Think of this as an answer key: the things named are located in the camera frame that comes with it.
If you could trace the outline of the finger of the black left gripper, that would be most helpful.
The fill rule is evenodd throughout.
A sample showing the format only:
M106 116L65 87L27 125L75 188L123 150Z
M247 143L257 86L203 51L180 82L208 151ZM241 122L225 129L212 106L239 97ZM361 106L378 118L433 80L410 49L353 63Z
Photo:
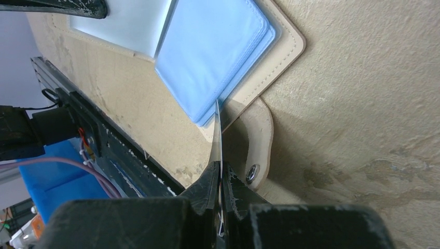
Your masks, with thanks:
M108 6L103 0L1 0L1 11L60 13L104 19Z

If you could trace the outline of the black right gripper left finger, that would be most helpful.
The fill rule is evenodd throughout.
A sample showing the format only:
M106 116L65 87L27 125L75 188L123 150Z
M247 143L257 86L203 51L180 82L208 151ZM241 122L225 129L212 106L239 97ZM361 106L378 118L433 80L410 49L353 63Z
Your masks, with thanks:
M53 213L37 248L218 248L220 162L176 197L75 200Z

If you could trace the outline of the silver credit card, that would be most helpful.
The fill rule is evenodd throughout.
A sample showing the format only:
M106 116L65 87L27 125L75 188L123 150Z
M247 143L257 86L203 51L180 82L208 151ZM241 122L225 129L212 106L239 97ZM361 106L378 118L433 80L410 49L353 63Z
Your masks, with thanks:
M215 101L215 113L213 116L213 141L210 153L210 162L215 162L219 167L220 175L223 173L223 146L222 146L222 123L219 110L219 100Z

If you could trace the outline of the tan leather card holder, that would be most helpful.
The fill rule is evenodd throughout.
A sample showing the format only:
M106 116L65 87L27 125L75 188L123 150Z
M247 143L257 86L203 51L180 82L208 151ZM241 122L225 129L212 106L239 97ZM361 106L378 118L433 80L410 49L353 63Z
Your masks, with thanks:
M184 187L207 165L215 102L225 127L258 131L246 167L269 170L273 123L260 95L305 39L274 1L108 1L105 19L26 16L43 57Z

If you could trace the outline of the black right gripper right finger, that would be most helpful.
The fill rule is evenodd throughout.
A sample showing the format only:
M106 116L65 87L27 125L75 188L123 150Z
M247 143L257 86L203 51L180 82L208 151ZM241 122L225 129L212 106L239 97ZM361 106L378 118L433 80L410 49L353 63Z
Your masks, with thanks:
M223 164L226 248L395 248L380 216L357 204L270 204Z

